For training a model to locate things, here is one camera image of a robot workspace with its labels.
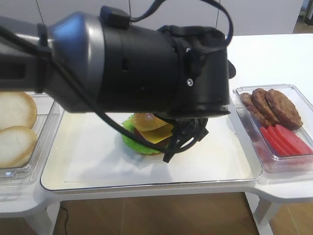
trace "food container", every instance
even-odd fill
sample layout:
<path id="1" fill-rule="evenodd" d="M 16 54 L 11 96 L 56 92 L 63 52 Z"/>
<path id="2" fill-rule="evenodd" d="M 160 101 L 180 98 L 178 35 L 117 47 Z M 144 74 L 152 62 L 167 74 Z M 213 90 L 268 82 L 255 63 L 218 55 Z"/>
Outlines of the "food container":
<path id="1" fill-rule="evenodd" d="M 264 90 L 275 89 L 285 94 L 296 106 L 299 115 L 303 121 L 303 126 L 294 131 L 311 149 L 313 149 L 313 106 L 293 85 L 268 85 L 240 87 L 235 89 L 235 99 L 233 100 L 237 114 L 250 137 L 251 144 L 262 163 L 262 167 L 269 173 L 303 171 L 313 169 L 313 155 L 298 155 L 279 157 L 267 143 L 260 132 L 260 124 L 250 114 L 250 112 L 241 103 L 239 95 L 242 93 L 252 93 L 257 88 Z"/>
<path id="2" fill-rule="evenodd" d="M 0 168 L 0 184 L 31 184 L 41 173 L 50 153 L 56 132 L 63 117 L 63 108 L 46 94 L 30 94 L 37 105 L 37 119 L 33 126 L 37 143 L 22 167 Z"/>

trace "lettuce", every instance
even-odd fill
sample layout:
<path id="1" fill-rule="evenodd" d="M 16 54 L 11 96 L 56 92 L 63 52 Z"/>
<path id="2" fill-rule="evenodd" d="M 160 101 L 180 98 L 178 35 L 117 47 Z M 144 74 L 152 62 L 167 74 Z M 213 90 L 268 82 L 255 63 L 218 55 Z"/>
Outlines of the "lettuce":
<path id="1" fill-rule="evenodd" d="M 134 126 L 133 126 L 133 115 L 130 116 L 126 121 L 124 121 L 122 124 L 124 126 L 124 128 L 130 132 L 134 132 Z M 139 153 L 143 153 L 143 154 L 153 154 L 153 153 L 159 153 L 159 151 L 157 150 L 154 150 L 154 149 L 151 149 L 151 148 L 148 148 L 146 146 L 143 146 L 141 144 L 139 144 L 138 142 L 122 135 L 122 139 L 124 141 L 124 143 L 131 149 L 135 150 L 136 152 L 139 152 Z"/>

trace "cheese slice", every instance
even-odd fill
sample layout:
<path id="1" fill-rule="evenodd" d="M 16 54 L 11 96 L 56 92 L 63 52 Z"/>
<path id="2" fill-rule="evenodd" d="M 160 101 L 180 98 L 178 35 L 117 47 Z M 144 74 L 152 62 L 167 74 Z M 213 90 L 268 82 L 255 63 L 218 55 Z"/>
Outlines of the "cheese slice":
<path id="1" fill-rule="evenodd" d="M 159 143 L 166 138 L 169 138 L 172 136 L 172 129 L 173 125 L 166 124 L 165 126 L 162 126 L 156 130 L 152 131 L 138 131 L 143 138 L 145 138 L 147 141 L 151 143 Z"/>

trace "tomato slice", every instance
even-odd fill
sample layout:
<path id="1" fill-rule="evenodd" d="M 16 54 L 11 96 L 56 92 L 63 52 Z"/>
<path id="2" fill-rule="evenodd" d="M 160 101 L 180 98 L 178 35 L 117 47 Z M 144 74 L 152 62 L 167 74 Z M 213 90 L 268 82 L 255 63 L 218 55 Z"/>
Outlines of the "tomato slice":
<path id="1" fill-rule="evenodd" d="M 289 147 L 288 144 L 285 144 L 275 133 L 274 131 L 274 127 L 273 126 L 269 126 L 268 127 L 268 134 L 276 141 L 276 143 L 279 144 L 279 146 L 281 146 L 284 151 L 289 155 L 297 155 L 297 153 L 295 151 L 292 151 L 291 148 Z"/>
<path id="2" fill-rule="evenodd" d="M 297 154 L 304 155 L 313 153 L 311 148 L 308 147 L 307 144 L 304 143 L 293 131 L 288 130 L 281 125 L 276 125 L 274 131 L 277 136 Z"/>
<path id="3" fill-rule="evenodd" d="M 265 127 L 261 126 L 260 131 L 264 138 L 267 140 L 269 145 L 277 152 L 279 156 L 288 156 L 288 153 L 281 147 L 279 144 L 269 135 L 267 129 Z"/>

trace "white cabinet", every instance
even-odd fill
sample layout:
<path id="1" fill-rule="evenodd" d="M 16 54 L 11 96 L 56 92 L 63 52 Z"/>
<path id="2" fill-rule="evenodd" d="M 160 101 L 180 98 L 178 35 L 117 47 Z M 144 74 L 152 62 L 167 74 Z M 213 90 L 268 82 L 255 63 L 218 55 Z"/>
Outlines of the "white cabinet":
<path id="1" fill-rule="evenodd" d="M 133 17 L 141 16 L 154 0 L 130 0 Z M 163 25 L 216 26 L 217 9 L 199 0 L 167 0 L 150 17 L 135 25 L 158 29 Z"/>
<path id="2" fill-rule="evenodd" d="M 41 23 L 36 0 L 0 0 L 0 16 L 29 23 Z"/>
<path id="3" fill-rule="evenodd" d="M 221 0 L 234 22 L 235 35 L 290 34 L 303 0 Z M 217 29 L 228 31 L 226 16 L 220 11 Z"/>
<path id="4" fill-rule="evenodd" d="M 51 25 L 76 11 L 99 15 L 103 5 L 129 13 L 128 0 L 37 0 L 44 23 Z"/>

